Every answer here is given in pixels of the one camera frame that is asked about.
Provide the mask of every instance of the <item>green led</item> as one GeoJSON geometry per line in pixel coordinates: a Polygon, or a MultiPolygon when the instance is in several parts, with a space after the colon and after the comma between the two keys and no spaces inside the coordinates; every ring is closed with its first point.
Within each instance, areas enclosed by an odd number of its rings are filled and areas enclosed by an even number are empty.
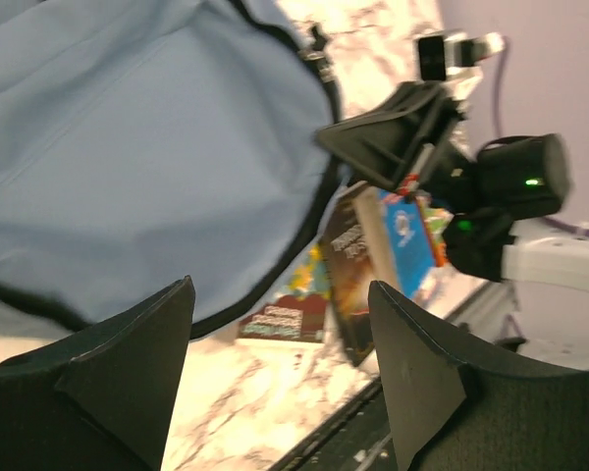
{"type": "Polygon", "coordinates": [[[458,221],[458,228],[461,231],[471,231],[471,221],[458,221]]]}

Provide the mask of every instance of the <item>zipper pull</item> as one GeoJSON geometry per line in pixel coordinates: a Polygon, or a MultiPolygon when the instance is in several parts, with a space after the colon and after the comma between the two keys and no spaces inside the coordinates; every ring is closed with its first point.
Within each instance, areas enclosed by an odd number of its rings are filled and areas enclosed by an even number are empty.
{"type": "Polygon", "coordinates": [[[305,62],[314,65],[323,83],[336,81],[332,62],[325,53],[325,47],[330,42],[329,36],[323,32],[320,25],[314,25],[309,32],[314,40],[309,46],[301,49],[298,55],[305,62]]]}

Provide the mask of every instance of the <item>blue fabric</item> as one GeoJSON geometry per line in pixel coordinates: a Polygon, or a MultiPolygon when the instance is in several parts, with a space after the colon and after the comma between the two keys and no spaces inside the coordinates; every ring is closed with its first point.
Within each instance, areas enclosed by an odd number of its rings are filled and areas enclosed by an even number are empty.
{"type": "MultiPolygon", "coordinates": [[[[273,0],[245,3],[295,34],[273,0]]],[[[191,275],[206,319],[290,245],[328,164],[313,133],[331,122],[318,81],[227,0],[11,10],[0,283],[97,322],[191,275]]]]}

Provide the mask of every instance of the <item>gray wall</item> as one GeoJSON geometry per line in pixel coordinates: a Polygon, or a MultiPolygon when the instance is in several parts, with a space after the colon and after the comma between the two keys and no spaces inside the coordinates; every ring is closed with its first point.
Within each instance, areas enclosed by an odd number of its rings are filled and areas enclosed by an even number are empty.
{"type": "MultiPolygon", "coordinates": [[[[560,217],[589,221],[589,0],[439,0],[447,28],[472,35],[499,31],[512,43],[504,79],[505,134],[561,132],[576,190],[560,217]]],[[[475,148],[494,137],[495,64],[471,99],[475,148]]],[[[589,295],[561,288],[518,287],[531,336],[589,335],[589,295]]]]}

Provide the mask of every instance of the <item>zipper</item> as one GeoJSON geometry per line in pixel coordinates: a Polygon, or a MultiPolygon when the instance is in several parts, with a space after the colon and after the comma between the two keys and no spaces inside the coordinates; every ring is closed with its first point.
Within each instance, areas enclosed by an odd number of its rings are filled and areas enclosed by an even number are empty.
{"type": "MultiPolygon", "coordinates": [[[[334,76],[332,63],[324,52],[328,39],[322,33],[320,27],[314,26],[310,30],[314,38],[311,44],[305,47],[299,47],[291,34],[282,27],[265,24],[254,18],[242,0],[229,0],[229,2],[247,23],[282,43],[285,46],[285,53],[290,51],[298,57],[310,73],[318,79],[319,84],[325,91],[331,106],[334,123],[340,121],[341,108],[338,85],[334,76]]],[[[262,296],[277,282],[282,273],[294,262],[295,258],[316,237],[325,209],[338,190],[339,185],[339,161],[334,156],[331,156],[330,162],[323,174],[321,184],[314,196],[314,202],[310,207],[305,221],[294,236],[290,247],[282,254],[271,271],[244,298],[207,319],[193,323],[190,335],[192,340],[205,337],[249,313],[262,296]]]]}

